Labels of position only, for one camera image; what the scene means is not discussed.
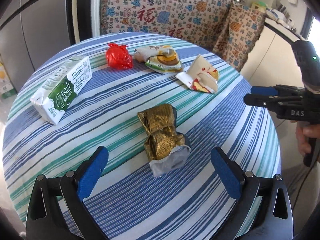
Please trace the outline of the right hand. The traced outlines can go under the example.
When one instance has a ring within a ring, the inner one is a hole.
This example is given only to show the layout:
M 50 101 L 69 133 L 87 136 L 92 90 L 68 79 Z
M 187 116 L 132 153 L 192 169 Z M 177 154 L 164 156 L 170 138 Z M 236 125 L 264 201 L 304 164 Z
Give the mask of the right hand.
M 296 126 L 296 139 L 298 142 L 298 150 L 302 156 L 311 153 L 311 145 L 309 139 L 319 139 L 320 138 L 320 125 L 304 125 L 302 122 L 295 122 Z

